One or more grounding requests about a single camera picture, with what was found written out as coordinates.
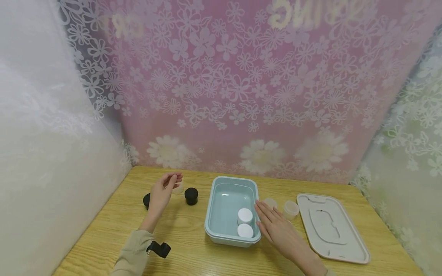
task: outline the light blue plastic tub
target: light blue plastic tub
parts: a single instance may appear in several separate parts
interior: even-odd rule
[[[261,239],[256,221],[259,220],[254,204],[258,197],[258,186],[253,180],[218,176],[212,182],[209,205],[207,206],[204,228],[214,243],[230,246],[249,247]],[[248,208],[253,213],[251,226],[253,237],[238,236],[238,211]]]

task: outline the white tray lid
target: white tray lid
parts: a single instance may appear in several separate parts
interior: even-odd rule
[[[334,197],[300,193],[296,197],[307,238],[320,256],[368,264],[370,253],[347,212]]]

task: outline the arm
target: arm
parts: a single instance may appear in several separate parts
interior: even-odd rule
[[[146,267],[146,249],[153,241],[153,231],[169,203],[173,188],[183,180],[181,173],[164,174],[150,190],[149,212],[138,230],[132,232],[124,245],[110,276],[141,276]]]
[[[261,219],[261,222],[256,222],[261,233],[284,257],[298,266],[305,276],[335,276],[332,271],[327,270],[319,256],[277,208],[271,209],[257,200],[255,209]]]

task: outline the beige sleeve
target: beige sleeve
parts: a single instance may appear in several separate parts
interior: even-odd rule
[[[325,274],[325,276],[336,276],[336,273],[334,273],[333,271],[331,271],[330,269],[327,271],[327,274]]]
[[[132,232],[110,276],[142,276],[148,259],[146,249],[152,241],[153,235],[148,231]]]

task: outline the white container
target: white container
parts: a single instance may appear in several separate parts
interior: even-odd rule
[[[242,208],[238,211],[238,225],[243,223],[250,224],[253,219],[253,214],[248,208]]]
[[[238,226],[238,236],[243,238],[253,237],[253,229],[250,225],[243,223]]]
[[[183,192],[183,190],[184,190],[183,182],[181,181],[181,182],[178,183],[178,184],[179,184],[179,186],[176,187],[176,188],[174,188],[174,189],[172,190],[172,193],[174,193],[174,194],[180,194],[180,193]]]
[[[284,203],[284,209],[282,213],[284,214],[284,217],[286,217],[286,219],[293,220],[299,213],[299,206],[293,201],[288,200]]]
[[[273,198],[268,197],[264,199],[263,202],[267,204],[267,206],[269,206],[270,209],[273,209],[273,207],[278,208],[278,203]]]

